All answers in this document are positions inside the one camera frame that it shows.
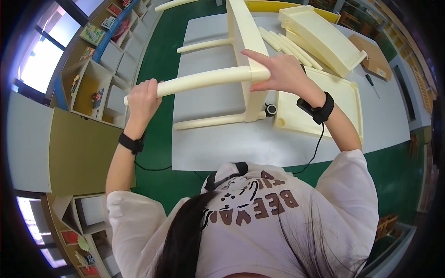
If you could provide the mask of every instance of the black cable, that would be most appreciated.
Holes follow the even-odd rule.
[[[167,170],[167,169],[171,168],[171,165],[170,165],[170,166],[168,166],[167,168],[164,168],[164,169],[147,169],[147,168],[144,168],[144,167],[140,166],[139,163],[137,163],[136,161],[134,161],[134,163],[136,164],[137,167],[139,167],[139,168],[141,168],[142,170],[145,170],[145,171],[163,171],[163,170]]]
[[[171,166],[168,166],[167,168],[164,168],[164,169],[148,169],[148,168],[144,168],[144,167],[140,166],[139,163],[137,163],[136,161],[134,163],[136,164],[137,167],[139,167],[145,171],[163,171],[163,170],[167,170],[167,169],[171,168]],[[201,177],[196,171],[194,171],[194,173],[201,179],[205,180],[205,178]]]
[[[197,174],[198,177],[200,177],[201,179],[205,180],[205,178],[201,177],[196,171],[194,171],[195,174]]]
[[[317,146],[315,147],[314,156],[313,156],[312,159],[309,161],[309,163],[306,164],[306,167],[304,167],[303,170],[301,170],[301,171],[299,171],[299,172],[292,173],[292,174],[299,174],[299,173],[302,173],[304,170],[306,170],[306,168],[309,166],[309,164],[312,162],[312,160],[314,160],[315,155],[317,154],[318,145],[320,144],[321,137],[323,137],[323,133],[324,133],[324,123],[322,122],[321,125],[322,125],[323,129],[322,129],[322,131],[321,131],[320,139],[318,139]]]

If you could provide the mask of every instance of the white t-shirt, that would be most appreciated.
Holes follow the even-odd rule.
[[[311,250],[313,221],[316,245],[321,226],[334,266],[341,262],[354,268],[352,260],[368,257],[379,220],[378,202],[360,150],[340,153],[315,189],[281,167],[248,163],[248,169],[244,176],[222,183],[207,205],[197,277],[246,272],[301,277],[279,218],[294,251],[304,251],[300,255]],[[113,253],[123,277],[151,277],[170,224],[186,201],[181,199],[166,217],[162,205],[150,198],[126,191],[108,195]]]

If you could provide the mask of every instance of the yellow table edge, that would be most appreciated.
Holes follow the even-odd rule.
[[[246,0],[245,3],[251,12],[278,12],[280,9],[302,6],[301,4],[267,0]],[[339,14],[319,8],[314,8],[314,11],[329,22],[337,24],[340,20]]]

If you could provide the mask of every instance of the long black hair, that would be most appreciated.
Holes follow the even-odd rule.
[[[164,249],[158,257],[154,271],[155,278],[195,277],[203,217],[207,204],[216,194],[217,192],[210,191],[196,195],[179,209],[167,233]],[[321,223],[314,223],[312,202],[310,202],[307,242],[305,243],[298,242],[294,233],[291,232],[290,235],[285,233],[280,214],[278,217],[284,239],[292,250],[291,256],[295,257],[295,265],[303,277],[356,277],[367,260],[367,258],[349,259],[345,263],[335,256],[332,259],[329,255],[332,252],[324,239],[323,227]]]

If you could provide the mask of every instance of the person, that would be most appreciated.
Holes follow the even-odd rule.
[[[250,91],[285,91],[324,106],[326,94],[293,56],[241,53],[271,72]],[[131,140],[141,138],[161,104],[156,92],[151,79],[129,93],[124,134]],[[225,163],[207,177],[201,194],[181,199],[168,217],[159,202],[129,191],[135,156],[119,144],[106,195],[122,276],[356,276],[374,243],[376,189],[359,136],[337,105],[325,125],[341,152],[315,188],[281,167]]]

